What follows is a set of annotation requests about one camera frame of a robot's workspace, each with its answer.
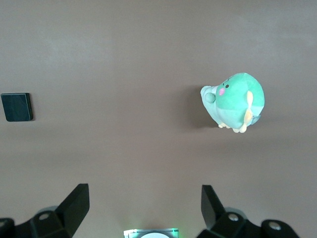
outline plush dinosaur toy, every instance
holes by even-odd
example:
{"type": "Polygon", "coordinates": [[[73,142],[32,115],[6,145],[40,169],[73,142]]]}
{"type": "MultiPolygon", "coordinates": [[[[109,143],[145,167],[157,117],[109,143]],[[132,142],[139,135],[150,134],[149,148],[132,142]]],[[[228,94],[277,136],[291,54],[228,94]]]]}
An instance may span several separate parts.
{"type": "Polygon", "coordinates": [[[247,73],[231,76],[219,86],[201,90],[203,104],[220,128],[232,128],[244,133],[256,123],[264,107],[264,92],[260,83],[247,73]]]}

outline gray surface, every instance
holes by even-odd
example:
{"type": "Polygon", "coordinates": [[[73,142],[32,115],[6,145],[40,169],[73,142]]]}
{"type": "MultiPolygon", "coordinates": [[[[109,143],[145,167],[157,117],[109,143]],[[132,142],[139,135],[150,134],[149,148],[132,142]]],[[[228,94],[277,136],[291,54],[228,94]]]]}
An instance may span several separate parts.
{"type": "Polygon", "coordinates": [[[0,216],[21,223],[88,182],[76,238],[204,228],[202,184],[257,225],[316,237],[316,1],[0,2],[0,93],[30,92],[35,121],[0,111],[0,216]],[[214,128],[199,88],[248,72],[262,118],[214,128]]]}

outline stuffed animal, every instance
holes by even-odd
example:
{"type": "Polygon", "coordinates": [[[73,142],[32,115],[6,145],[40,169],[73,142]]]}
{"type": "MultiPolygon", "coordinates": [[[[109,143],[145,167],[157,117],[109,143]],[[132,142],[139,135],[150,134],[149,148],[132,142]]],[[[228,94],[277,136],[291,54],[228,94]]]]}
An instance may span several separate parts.
{"type": "Polygon", "coordinates": [[[244,133],[256,123],[264,107],[264,92],[260,83],[247,73],[231,76],[219,86],[201,89],[203,104],[220,128],[232,128],[244,133]]]}

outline plush toy head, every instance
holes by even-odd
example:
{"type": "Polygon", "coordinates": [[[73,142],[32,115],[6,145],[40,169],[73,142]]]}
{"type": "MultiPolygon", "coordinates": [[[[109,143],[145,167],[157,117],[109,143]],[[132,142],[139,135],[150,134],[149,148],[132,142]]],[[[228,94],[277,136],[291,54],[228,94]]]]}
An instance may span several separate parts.
{"type": "Polygon", "coordinates": [[[245,132],[256,123],[264,107],[264,92],[259,82],[247,73],[231,76],[219,86],[201,90],[203,104],[219,127],[245,132]]]}

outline plush toy body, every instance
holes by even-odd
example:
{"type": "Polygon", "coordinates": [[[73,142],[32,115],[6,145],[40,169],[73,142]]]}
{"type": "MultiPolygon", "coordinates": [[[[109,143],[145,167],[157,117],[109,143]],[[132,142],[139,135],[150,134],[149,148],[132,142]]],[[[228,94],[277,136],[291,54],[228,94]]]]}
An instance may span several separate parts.
{"type": "Polygon", "coordinates": [[[247,73],[231,76],[219,86],[201,90],[203,104],[220,128],[232,128],[244,133],[256,123],[264,107],[264,92],[260,83],[247,73]]]}

